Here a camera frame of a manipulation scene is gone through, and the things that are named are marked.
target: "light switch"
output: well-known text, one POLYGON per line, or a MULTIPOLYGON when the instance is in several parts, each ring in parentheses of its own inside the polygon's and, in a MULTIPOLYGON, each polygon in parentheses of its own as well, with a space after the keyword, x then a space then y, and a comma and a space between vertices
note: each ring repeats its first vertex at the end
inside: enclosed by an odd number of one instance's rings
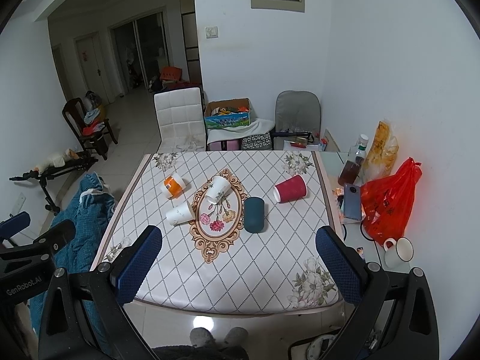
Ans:
POLYGON ((218 27, 206 27, 205 32, 207 34, 207 39, 218 38, 218 27))

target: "gray slipper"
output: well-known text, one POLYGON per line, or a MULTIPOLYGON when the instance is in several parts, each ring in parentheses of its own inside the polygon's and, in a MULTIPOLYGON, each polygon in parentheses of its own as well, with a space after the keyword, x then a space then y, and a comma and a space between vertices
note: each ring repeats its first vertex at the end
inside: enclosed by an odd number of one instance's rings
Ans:
POLYGON ((212 334, 204 327, 196 327, 190 332, 190 342, 196 348, 214 347, 215 339, 212 334))
POLYGON ((223 340, 227 347, 240 347, 248 337, 248 332, 243 327, 234 327, 223 340))

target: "ornate oval frame print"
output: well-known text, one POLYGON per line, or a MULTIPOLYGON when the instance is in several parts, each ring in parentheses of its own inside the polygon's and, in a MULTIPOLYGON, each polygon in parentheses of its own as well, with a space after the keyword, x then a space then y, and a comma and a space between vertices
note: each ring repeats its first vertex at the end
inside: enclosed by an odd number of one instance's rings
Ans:
POLYGON ((227 251, 230 245, 233 245, 233 242, 240 236, 240 230, 243 229, 243 203, 247 198, 247 193, 245 192, 244 186, 238 177, 233 175, 229 169, 224 169, 217 175, 224 177, 230 182, 232 186, 232 192, 229 194, 229 198, 230 196, 234 196, 238 200, 238 212, 236 212, 234 219, 228 218, 230 219, 229 222, 234 221, 234 223, 233 225, 228 225, 229 228, 226 231, 222 232, 218 236, 207 234, 202 229, 200 216, 205 214, 200 213, 200 207, 202 205, 205 192, 208 189, 208 185, 212 179, 207 180, 207 182, 203 184, 197 192, 195 192, 192 204, 193 211, 195 212, 195 219, 189 221, 190 234, 195 241, 195 247, 202 251, 202 257, 207 264, 210 264, 214 259, 216 259, 220 252, 227 251))

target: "bottle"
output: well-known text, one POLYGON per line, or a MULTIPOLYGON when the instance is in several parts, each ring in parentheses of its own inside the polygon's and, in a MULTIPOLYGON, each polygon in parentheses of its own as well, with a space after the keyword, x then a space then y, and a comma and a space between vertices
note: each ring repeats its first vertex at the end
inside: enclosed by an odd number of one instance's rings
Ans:
POLYGON ((361 134, 358 137, 357 148, 353 150, 353 147, 349 151, 349 157, 346 160, 342 173, 338 176, 338 183, 343 187, 345 184, 353 184, 355 179, 359 175, 360 168, 362 167, 367 153, 365 149, 368 145, 368 137, 361 134))

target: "black pants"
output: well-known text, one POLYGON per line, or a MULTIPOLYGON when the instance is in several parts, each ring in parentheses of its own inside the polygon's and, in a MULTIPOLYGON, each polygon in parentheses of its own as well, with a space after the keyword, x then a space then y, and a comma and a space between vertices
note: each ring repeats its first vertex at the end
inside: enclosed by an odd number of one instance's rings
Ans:
POLYGON ((152 350, 160 360, 249 360, 247 352, 240 346, 215 349, 179 345, 159 346, 152 350))

